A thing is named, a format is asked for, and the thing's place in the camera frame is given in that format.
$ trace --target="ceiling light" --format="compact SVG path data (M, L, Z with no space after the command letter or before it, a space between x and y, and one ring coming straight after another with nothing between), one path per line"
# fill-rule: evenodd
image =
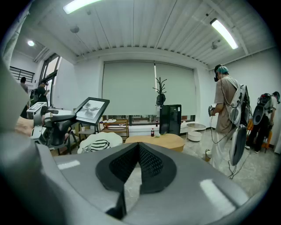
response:
M85 5L98 2L100 0L74 0L71 3L68 3L66 6L63 7L63 10L66 12L66 14L70 14L74 12L77 9L82 8Z
M34 46L34 42L31 41L31 40L29 40L29 41L27 42L27 44L28 44L29 46Z
M234 41L231 34L228 30L215 18L213 19L210 24L225 38L225 40L229 43L232 49L238 48L238 45Z

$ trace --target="orange chair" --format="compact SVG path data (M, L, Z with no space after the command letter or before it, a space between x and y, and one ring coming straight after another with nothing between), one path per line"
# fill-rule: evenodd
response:
M253 125L253 120L250 120L249 121L249 123L248 123L248 127L247 127L247 130L249 130L249 131L252 131L253 130L253 127L254 127L254 125ZM269 135L268 135L268 138L267 138L267 143L263 143L262 144L262 148L265 148L265 152L264 153L266 153L267 152L267 149L269 148L269 144L270 144L270 141L271 141L271 137L272 137L272 131L269 131Z

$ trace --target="green roller blind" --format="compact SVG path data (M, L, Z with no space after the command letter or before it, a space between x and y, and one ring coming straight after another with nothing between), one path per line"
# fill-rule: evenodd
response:
M157 95L153 87L154 63L105 63L102 98L110 103L104 115L154 115Z
M195 81L193 70L174 65L156 63L157 78L167 79L165 84L165 105L181 105L181 115L196 113Z

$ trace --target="black t-shirt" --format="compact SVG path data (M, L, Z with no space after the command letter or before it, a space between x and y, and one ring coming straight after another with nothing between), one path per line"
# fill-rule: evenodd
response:
M39 102L48 102L47 97L44 96L45 93L46 93L45 88L43 87L37 88L37 95L38 95Z

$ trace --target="striped cloth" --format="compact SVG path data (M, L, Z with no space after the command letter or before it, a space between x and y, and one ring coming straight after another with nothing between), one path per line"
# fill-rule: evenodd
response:
M94 143L82 148L82 152L95 152L110 148L110 143L107 140L96 140Z

